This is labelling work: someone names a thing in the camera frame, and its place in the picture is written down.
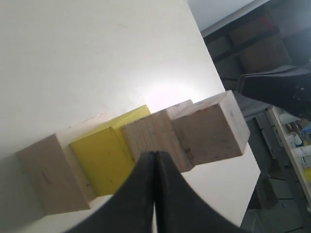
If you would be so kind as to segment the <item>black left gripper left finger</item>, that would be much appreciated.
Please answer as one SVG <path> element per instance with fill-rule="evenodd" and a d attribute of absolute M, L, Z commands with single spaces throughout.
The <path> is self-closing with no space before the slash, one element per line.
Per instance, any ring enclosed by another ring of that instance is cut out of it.
<path fill-rule="evenodd" d="M 151 233 L 155 152 L 141 154 L 118 191 L 68 233 Z"/>

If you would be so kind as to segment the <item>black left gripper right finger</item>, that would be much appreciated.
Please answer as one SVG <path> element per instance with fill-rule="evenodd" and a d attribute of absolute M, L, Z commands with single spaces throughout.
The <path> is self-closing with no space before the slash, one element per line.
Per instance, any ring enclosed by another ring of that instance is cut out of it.
<path fill-rule="evenodd" d="M 159 233 L 244 233 L 188 185 L 170 155 L 155 153 L 155 213 Z"/>

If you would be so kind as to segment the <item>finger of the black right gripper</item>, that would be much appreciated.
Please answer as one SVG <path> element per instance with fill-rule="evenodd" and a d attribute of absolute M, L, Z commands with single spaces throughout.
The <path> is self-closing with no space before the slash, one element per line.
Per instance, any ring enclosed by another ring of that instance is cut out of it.
<path fill-rule="evenodd" d="M 244 78 L 245 78 L 245 75 L 241 75 L 238 80 L 237 80 L 237 92 L 238 93 L 242 93 L 243 91 L 243 86 L 244 86 Z"/>

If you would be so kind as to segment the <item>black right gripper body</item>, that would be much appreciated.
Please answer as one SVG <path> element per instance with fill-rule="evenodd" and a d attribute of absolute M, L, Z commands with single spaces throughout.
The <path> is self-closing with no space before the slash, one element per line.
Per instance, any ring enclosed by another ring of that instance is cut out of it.
<path fill-rule="evenodd" d="M 311 117 L 311 66 L 282 66 L 242 76 L 242 95 L 298 117 Z"/>

